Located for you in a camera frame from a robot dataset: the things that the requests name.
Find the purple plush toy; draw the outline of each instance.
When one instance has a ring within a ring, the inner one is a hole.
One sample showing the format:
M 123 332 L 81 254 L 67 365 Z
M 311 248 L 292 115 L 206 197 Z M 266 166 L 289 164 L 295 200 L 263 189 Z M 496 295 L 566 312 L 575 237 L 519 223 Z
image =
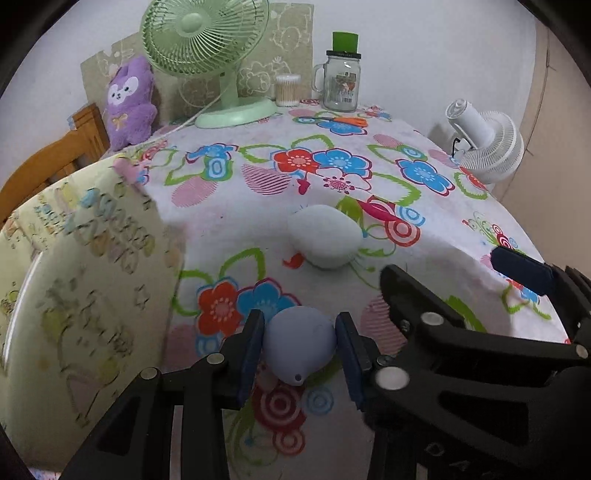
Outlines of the purple plush toy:
M 113 151 L 149 139 L 156 107 L 152 105 L 154 75 L 145 57 L 123 65 L 109 84 L 107 132 Z

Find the white fan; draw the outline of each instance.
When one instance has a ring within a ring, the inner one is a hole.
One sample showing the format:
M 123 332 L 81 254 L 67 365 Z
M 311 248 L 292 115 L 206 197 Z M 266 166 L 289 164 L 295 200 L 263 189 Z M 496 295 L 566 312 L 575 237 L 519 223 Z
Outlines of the white fan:
M 480 114 L 470 102 L 458 99 L 447 107 L 446 116 L 467 141 L 462 167 L 482 183 L 496 183 L 517 169 L 523 158 L 524 142 L 508 115 L 493 111 Z

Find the blue gripper pad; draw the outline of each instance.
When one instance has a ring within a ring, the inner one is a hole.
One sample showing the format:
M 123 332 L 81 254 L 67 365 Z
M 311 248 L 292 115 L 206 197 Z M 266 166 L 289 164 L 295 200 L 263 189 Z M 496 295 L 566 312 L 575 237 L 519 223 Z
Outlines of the blue gripper pad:
M 554 290 L 552 267 L 507 247 L 491 252 L 491 264 L 497 272 L 521 283 L 540 296 Z
M 347 387 L 349 389 L 349 397 L 355 402 L 357 408 L 361 408 L 361 405 L 365 401 L 363 395 L 363 378 L 361 373 L 361 366 L 357 360 L 357 354 L 353 347 L 353 343 L 349 336 L 349 329 L 347 321 L 344 317 L 347 315 L 350 319 L 350 315 L 341 313 L 336 318 L 335 330 L 336 330 L 336 348 L 339 354 L 340 360 L 343 364 L 343 371 L 345 372 L 345 380 L 347 381 Z
M 246 346 L 246 353 L 242 360 L 241 381 L 237 395 L 240 407 L 244 406 L 248 397 L 251 395 L 252 384 L 256 374 L 256 366 L 258 365 L 259 357 L 261 356 L 262 337 L 265 333 L 265 317 L 262 312 L 257 311 L 255 313 L 255 311 L 251 311 L 244 328 L 245 331 L 242 333 L 245 333 L 248 336 L 249 342 Z

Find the fan base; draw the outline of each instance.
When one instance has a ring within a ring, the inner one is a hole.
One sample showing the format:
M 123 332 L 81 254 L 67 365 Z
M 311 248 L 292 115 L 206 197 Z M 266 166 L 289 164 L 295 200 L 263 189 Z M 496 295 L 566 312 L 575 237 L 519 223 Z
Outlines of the fan base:
M 195 119 L 199 128 L 234 127 L 256 122 L 277 113 L 274 102 L 265 97 L 244 97 L 238 99 L 238 106 L 223 108 L 221 102 L 203 112 Z

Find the wooden chair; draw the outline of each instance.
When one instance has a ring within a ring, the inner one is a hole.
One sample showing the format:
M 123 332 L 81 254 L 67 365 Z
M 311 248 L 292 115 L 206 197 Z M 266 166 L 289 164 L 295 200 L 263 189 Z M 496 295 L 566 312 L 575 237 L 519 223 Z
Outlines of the wooden chair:
M 77 170 L 75 161 L 82 155 L 91 163 L 98 161 L 109 148 L 109 138 L 93 103 L 72 115 L 75 130 L 29 157 L 0 190 L 0 226 L 14 209 L 53 181 Z

